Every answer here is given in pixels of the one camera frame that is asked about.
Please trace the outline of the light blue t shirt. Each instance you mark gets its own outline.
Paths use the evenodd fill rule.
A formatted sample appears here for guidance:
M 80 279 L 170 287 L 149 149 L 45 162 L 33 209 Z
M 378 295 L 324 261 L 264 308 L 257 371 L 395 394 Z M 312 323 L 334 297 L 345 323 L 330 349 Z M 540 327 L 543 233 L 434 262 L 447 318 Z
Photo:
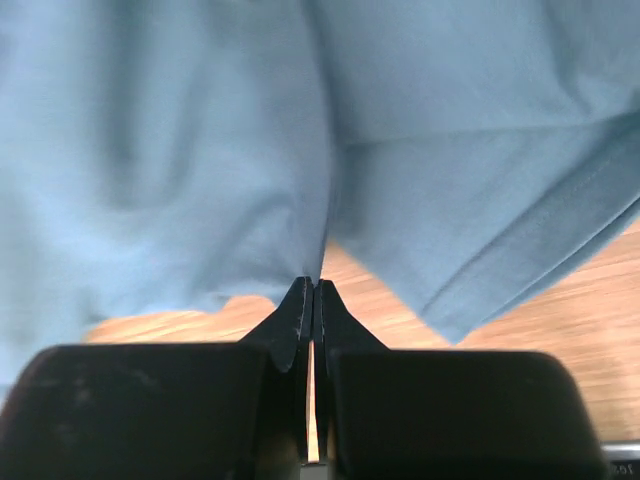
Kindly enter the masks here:
M 639 212 L 635 1 L 5 1 L 1 388 L 328 240 L 452 342 Z

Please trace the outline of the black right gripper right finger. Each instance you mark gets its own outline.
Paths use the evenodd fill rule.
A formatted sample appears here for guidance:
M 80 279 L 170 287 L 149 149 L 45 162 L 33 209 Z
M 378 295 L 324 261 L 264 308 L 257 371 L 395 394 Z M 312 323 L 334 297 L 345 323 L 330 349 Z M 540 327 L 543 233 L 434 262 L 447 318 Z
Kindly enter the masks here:
M 605 479 L 579 388 L 536 351 L 401 350 L 314 291 L 319 456 L 334 479 Z

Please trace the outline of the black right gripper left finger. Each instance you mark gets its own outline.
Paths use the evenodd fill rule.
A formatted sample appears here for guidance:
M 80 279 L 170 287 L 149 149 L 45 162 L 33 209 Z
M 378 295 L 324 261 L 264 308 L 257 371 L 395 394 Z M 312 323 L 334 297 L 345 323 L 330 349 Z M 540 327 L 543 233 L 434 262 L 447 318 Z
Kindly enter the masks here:
M 1 412 L 5 479 L 296 479 L 313 285 L 236 342 L 59 345 Z

